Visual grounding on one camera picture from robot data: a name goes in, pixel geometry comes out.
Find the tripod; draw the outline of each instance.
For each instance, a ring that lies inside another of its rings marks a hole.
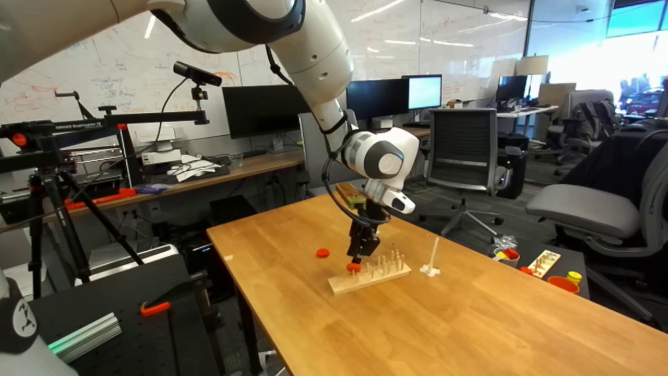
[[[69,246],[69,252],[75,263],[75,278],[78,278],[83,283],[89,281],[89,263],[83,252],[81,241],[76,236],[76,229],[73,225],[73,220],[64,207],[64,189],[76,192],[81,201],[86,202],[88,211],[107,228],[107,232],[124,249],[124,252],[137,263],[143,265],[143,260],[137,257],[137,252],[126,245],[124,236],[109,222],[109,216],[95,207],[95,202],[78,187],[75,178],[70,178],[63,168],[53,168],[52,174],[34,174],[29,178],[29,238],[31,238],[31,276],[34,276],[34,299],[42,297],[42,216],[43,216],[43,198],[47,197],[53,214],[59,222],[59,228],[64,236],[64,242]]]

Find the black monitor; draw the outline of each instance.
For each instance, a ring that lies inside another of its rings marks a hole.
[[[443,75],[405,75],[406,111],[439,108],[443,104]]]
[[[346,107],[362,120],[403,112],[401,98],[401,80],[350,81],[346,87]]]
[[[497,85],[499,101],[522,101],[525,91],[525,75],[503,75]]]
[[[253,137],[298,130],[298,112],[309,104],[293,85],[224,87],[230,137]]]

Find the wooden base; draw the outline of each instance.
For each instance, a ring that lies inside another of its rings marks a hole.
[[[406,263],[401,263],[401,268],[388,268],[388,269],[364,268],[359,274],[336,276],[336,278],[329,278],[328,281],[329,281],[334,295],[344,295],[349,290],[359,290],[359,288],[383,281],[383,279],[401,278],[408,271],[410,271],[410,268]]]

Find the red object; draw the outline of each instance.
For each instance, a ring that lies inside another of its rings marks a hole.
[[[547,281],[556,285],[556,288],[564,288],[568,293],[573,293],[573,295],[580,293],[580,285],[569,281],[569,279],[566,279],[566,276],[550,276],[550,278],[547,278]]]
[[[525,276],[533,276],[533,271],[528,269],[528,268],[520,268],[520,271],[525,274]]]
[[[503,254],[505,254],[506,258],[520,258],[518,249],[505,249]]]
[[[146,307],[146,303],[140,307],[140,316],[142,318],[149,318],[149,316],[158,316],[158,314],[163,314],[163,310],[168,310],[171,309],[171,303],[168,300],[163,300],[163,303],[158,303],[158,304],[149,304],[149,307]]]
[[[25,133],[12,133],[12,144],[17,144],[19,148],[25,148],[26,147]]]
[[[123,201],[123,198],[136,197],[136,194],[137,194],[136,187],[118,187],[116,194],[100,197],[100,198],[93,198],[92,202],[102,204],[102,202]],[[78,201],[78,202],[64,201],[67,211],[75,211],[75,209],[83,209],[83,207],[86,207],[83,201]]]
[[[316,250],[314,250],[314,257],[316,257],[316,258],[328,258],[328,257],[329,257],[329,249],[316,249]]]
[[[346,265],[346,271],[359,274],[359,271],[361,271],[361,265],[359,265],[359,263],[349,263],[349,265]]]

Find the computer monitor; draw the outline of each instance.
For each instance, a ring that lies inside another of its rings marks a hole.
[[[525,75],[503,75],[497,85],[499,101],[522,101],[525,91]]]
[[[298,130],[298,112],[309,104],[293,85],[224,87],[230,137],[253,137]]]
[[[350,81],[346,107],[366,125],[372,125],[374,117],[398,115],[403,112],[401,80]]]
[[[405,108],[439,108],[443,104],[443,75],[405,75]]]

